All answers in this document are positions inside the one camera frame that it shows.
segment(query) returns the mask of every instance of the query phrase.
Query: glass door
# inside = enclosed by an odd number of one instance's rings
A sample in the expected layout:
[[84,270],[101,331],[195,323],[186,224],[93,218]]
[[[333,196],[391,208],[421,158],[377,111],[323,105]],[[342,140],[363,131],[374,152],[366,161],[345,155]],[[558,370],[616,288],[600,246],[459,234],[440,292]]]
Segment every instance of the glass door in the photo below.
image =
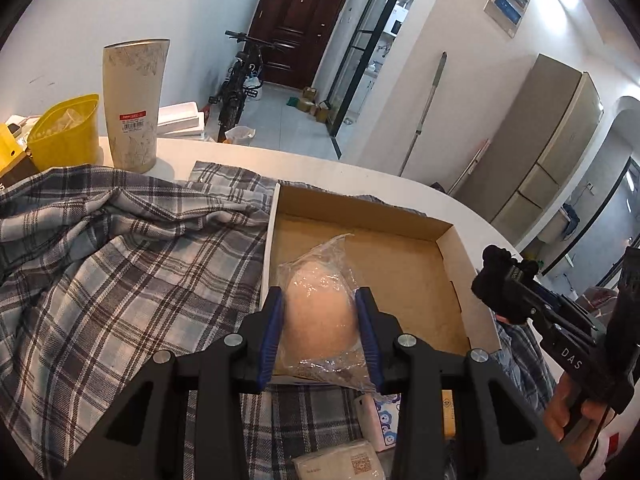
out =
[[327,129],[338,158],[342,155],[335,139],[338,131],[346,137],[353,129],[412,2],[369,0],[360,17],[327,98]]
[[571,244],[543,271],[556,292],[580,296],[619,272],[627,247],[640,240],[640,168],[630,158],[616,184]]

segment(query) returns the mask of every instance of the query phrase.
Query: brown door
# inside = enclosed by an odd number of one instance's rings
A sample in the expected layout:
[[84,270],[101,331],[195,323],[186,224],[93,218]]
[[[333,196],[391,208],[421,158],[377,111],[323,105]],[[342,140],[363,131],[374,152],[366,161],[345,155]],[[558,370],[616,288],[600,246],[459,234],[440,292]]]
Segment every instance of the brown door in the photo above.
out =
[[250,36],[280,45],[264,49],[265,81],[304,88],[320,65],[345,0],[260,0]]

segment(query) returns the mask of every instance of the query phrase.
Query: bicycle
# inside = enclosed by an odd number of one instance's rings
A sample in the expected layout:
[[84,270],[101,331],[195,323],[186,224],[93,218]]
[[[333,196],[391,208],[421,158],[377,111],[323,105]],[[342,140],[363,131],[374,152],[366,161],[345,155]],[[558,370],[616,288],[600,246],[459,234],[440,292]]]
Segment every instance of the bicycle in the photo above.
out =
[[[237,43],[244,43],[245,46],[244,50],[236,54],[236,62],[229,69],[229,78],[222,83],[220,91],[214,97],[209,98],[210,104],[217,104],[222,101],[222,108],[218,116],[218,121],[220,122],[218,142],[226,140],[225,133],[240,121],[246,98],[257,97],[258,90],[264,84],[259,79],[263,67],[262,49],[273,48],[280,50],[275,44],[251,38],[244,32],[227,30],[225,35],[235,39]],[[244,83],[249,76],[258,77],[260,84],[258,86],[245,86]]]

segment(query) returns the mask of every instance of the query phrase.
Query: white cylindrical container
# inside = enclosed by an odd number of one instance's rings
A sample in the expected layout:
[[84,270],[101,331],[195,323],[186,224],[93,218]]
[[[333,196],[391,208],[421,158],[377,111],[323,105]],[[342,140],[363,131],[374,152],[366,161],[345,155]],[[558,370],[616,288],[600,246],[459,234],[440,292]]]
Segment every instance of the white cylindrical container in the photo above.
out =
[[117,43],[104,48],[104,114],[113,165],[144,173],[156,163],[158,108],[169,40]]

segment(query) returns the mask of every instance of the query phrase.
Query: metal screw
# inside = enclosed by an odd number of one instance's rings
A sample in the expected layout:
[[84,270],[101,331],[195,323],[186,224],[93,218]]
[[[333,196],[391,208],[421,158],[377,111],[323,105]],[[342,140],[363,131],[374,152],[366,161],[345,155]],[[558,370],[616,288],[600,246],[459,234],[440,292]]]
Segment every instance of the metal screw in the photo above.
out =
[[417,342],[418,340],[411,334],[402,334],[401,336],[398,336],[398,343],[400,344],[400,346],[410,348],[412,346],[415,346]]
[[489,354],[482,350],[481,348],[474,348],[471,351],[471,358],[476,363],[485,363],[489,360]]
[[242,336],[240,334],[229,334],[225,337],[225,345],[238,346],[242,344]]
[[159,365],[169,362],[169,359],[171,359],[171,352],[168,350],[159,350],[154,354],[154,362]]

